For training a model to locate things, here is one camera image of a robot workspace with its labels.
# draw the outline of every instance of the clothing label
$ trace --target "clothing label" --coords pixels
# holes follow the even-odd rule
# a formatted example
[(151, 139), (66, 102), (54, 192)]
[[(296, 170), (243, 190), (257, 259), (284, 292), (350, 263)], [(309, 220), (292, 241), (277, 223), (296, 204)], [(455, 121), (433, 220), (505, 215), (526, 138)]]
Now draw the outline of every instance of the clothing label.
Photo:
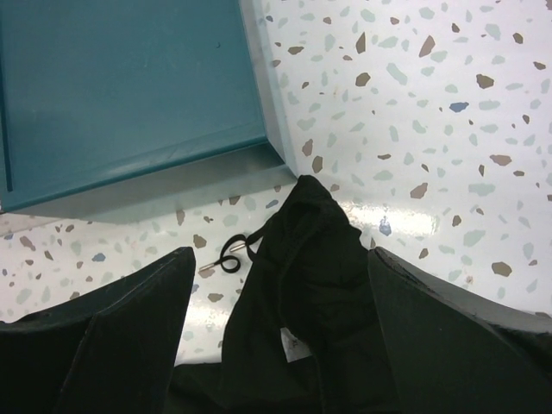
[(280, 333), (282, 335), (282, 346), (284, 347), (285, 358), (288, 362), (294, 362), (311, 356), (309, 347), (293, 336), (288, 328), (282, 328)]

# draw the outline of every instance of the black cloth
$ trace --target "black cloth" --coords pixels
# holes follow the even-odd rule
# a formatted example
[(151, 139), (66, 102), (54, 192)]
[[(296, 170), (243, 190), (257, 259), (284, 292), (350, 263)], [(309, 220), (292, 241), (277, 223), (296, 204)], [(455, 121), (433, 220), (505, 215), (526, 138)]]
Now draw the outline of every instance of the black cloth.
[(368, 265), (405, 412), (552, 413), (552, 319), (477, 296), (383, 248)]
[[(306, 176), (261, 233), (222, 363), (176, 367), (165, 413), (397, 412), (361, 232)], [(284, 327), (311, 357), (287, 362)]]
[(124, 279), (0, 323), (0, 413), (163, 410), (195, 259), (180, 248)]

